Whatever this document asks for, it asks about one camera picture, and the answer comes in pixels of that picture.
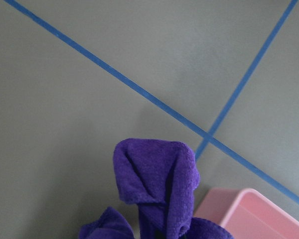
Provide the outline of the purple cloth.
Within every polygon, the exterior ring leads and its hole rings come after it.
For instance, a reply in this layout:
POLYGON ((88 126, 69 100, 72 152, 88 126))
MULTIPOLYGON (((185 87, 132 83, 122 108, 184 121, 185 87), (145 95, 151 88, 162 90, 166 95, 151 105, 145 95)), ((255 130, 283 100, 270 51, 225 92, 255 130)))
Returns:
POLYGON ((129 138, 113 154, 120 199, 135 204, 143 239, 229 239, 221 226, 193 216, 200 177, 185 143, 129 138))

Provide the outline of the pink plastic bin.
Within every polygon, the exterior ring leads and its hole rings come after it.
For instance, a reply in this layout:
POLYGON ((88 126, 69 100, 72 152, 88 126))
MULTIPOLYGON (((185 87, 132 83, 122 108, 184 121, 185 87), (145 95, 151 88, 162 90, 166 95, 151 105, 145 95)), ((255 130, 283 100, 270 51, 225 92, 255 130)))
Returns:
POLYGON ((299 239, 299 221, 252 188, 212 188, 194 216, 218 224, 236 239, 299 239))

